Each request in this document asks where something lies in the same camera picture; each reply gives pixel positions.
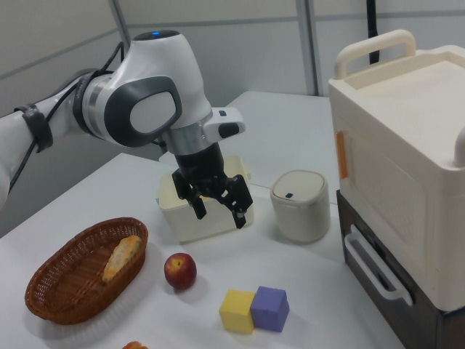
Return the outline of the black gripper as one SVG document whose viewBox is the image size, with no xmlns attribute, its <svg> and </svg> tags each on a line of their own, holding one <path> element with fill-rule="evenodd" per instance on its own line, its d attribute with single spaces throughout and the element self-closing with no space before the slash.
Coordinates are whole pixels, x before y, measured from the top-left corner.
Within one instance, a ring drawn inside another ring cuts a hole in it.
<svg viewBox="0 0 465 349">
<path fill-rule="evenodd" d="M 218 143 L 194 154 L 175 156 L 175 159 L 178 169 L 171 177 L 178 198 L 188 202 L 199 220 L 206 216 L 202 195 L 220 197 L 219 201 L 231 211 L 237 229 L 246 224 L 246 213 L 253 199 L 242 175 L 226 177 Z"/>
</svg>

